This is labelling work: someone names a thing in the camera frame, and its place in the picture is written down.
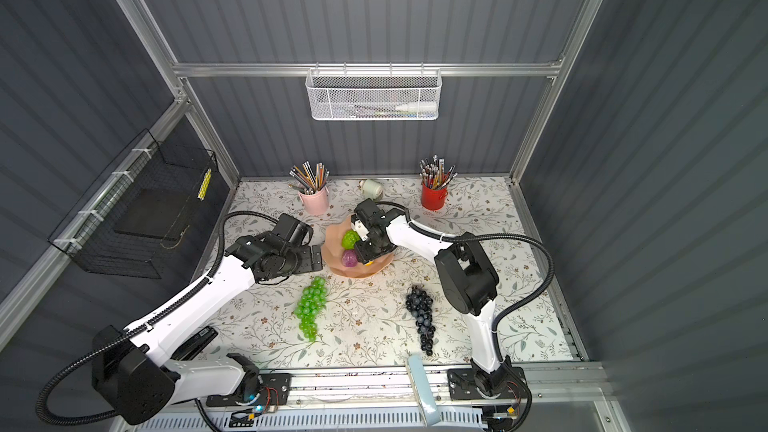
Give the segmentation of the purple passion fruit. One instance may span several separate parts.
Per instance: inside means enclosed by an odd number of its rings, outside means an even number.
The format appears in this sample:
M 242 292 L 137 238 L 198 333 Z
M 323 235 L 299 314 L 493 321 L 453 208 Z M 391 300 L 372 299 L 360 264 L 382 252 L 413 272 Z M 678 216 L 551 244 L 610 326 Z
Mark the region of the purple passion fruit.
M 345 249 L 341 256 L 341 263 L 346 268 L 352 268 L 358 265 L 359 259 L 354 249 Z

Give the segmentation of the green grape bunch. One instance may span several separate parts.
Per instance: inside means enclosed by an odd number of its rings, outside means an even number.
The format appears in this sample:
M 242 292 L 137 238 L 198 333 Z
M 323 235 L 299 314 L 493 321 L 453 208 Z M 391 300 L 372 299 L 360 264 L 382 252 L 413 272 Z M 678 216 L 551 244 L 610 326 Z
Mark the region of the green grape bunch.
M 314 342 L 318 336 L 317 319 L 327 303 L 327 284 L 324 277 L 315 277 L 302 290 L 294 314 L 299 320 L 301 334 Z

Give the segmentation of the dark purple grape bunch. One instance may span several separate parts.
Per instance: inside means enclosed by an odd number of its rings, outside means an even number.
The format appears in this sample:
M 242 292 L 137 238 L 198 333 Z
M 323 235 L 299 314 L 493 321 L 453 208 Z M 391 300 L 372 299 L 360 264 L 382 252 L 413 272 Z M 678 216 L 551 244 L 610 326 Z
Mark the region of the dark purple grape bunch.
M 420 285 L 414 284 L 405 297 L 406 310 L 411 314 L 416 326 L 420 348 L 427 356 L 434 354 L 435 325 L 433 322 L 434 299 Z

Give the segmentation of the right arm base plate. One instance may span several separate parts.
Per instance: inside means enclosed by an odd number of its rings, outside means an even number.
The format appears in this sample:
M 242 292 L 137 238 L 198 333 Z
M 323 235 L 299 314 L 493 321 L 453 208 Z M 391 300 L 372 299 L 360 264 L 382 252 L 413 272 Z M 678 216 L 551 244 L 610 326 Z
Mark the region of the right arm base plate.
M 522 368 L 502 366 L 492 373 L 476 368 L 447 371 L 450 398 L 454 401 L 527 399 L 528 389 Z

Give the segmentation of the green custard apple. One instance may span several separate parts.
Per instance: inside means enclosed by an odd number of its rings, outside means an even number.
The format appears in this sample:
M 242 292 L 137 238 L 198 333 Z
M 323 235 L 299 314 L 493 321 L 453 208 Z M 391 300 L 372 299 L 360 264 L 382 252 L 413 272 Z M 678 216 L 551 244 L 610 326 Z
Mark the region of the green custard apple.
M 360 242 L 360 240 L 361 237 L 357 231 L 354 229 L 348 229 L 342 236 L 341 245 L 344 250 L 353 250 L 355 248 L 355 244 Z

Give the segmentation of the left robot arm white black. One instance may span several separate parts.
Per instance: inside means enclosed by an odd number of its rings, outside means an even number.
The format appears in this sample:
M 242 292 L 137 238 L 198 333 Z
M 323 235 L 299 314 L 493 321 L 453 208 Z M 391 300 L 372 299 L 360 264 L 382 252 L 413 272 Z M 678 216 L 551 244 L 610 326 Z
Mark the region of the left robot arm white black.
M 169 405 L 229 396 L 241 407 L 263 410 L 275 403 L 259 368 L 240 353 L 194 365 L 192 341 L 227 302 L 258 283 L 317 272 L 323 263 L 310 225 L 288 214 L 272 229 L 221 243 L 214 265 L 168 302 L 124 330 L 126 341 L 92 365 L 94 389 L 118 416 L 141 424 Z M 183 350 L 188 357 L 173 355 Z

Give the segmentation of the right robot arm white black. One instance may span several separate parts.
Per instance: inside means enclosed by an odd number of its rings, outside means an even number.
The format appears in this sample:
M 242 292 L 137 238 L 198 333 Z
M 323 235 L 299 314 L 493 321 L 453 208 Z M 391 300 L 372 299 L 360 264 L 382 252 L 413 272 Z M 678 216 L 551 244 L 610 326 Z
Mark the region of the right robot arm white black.
M 439 232 L 403 208 L 384 210 L 371 199 L 354 208 L 351 225 L 361 238 L 355 250 L 364 262 L 405 248 L 434 263 L 444 296 L 464 317 L 476 387 L 485 397 L 498 395 L 505 383 L 504 358 L 493 324 L 499 276 L 478 237 Z

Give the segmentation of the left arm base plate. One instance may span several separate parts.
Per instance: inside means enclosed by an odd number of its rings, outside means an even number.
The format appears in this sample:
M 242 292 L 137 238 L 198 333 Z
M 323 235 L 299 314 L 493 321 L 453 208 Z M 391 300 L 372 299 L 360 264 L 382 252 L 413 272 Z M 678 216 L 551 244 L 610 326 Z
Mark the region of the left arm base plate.
M 240 388 L 230 395 L 209 396 L 207 407 L 279 407 L 287 404 L 293 376 L 288 373 L 261 374 L 255 385 Z

